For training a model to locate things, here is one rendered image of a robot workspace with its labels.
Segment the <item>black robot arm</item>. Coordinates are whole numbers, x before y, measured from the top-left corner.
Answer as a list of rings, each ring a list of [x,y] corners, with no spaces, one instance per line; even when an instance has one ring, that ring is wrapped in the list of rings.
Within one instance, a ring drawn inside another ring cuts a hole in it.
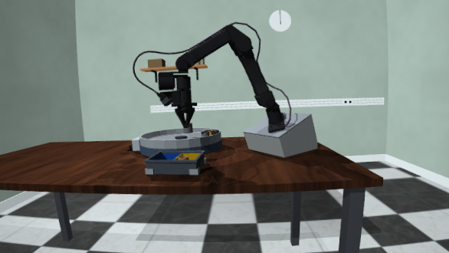
[[[252,51],[251,39],[233,25],[225,27],[224,30],[178,57],[175,63],[177,69],[179,69],[178,72],[158,73],[159,90],[173,90],[159,92],[160,101],[162,101],[164,107],[171,103],[180,103],[180,90],[174,90],[175,86],[182,91],[191,89],[191,77],[187,75],[188,69],[226,44],[230,45],[232,51],[242,63],[254,89],[254,97],[258,105],[266,108],[268,132],[284,130],[283,113],[280,112],[280,105],[275,102],[272,90],[269,90],[257,65]]]

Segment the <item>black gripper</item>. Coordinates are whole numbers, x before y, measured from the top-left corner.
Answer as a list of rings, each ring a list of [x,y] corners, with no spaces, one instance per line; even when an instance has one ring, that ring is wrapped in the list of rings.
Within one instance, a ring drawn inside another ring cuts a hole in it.
[[[191,90],[189,89],[185,89],[185,91],[180,90],[180,103],[172,103],[172,107],[177,107],[175,108],[175,113],[180,119],[184,128],[188,126],[195,112],[195,108],[192,106],[197,106],[197,103],[192,103]],[[186,120],[184,113],[186,113]]]

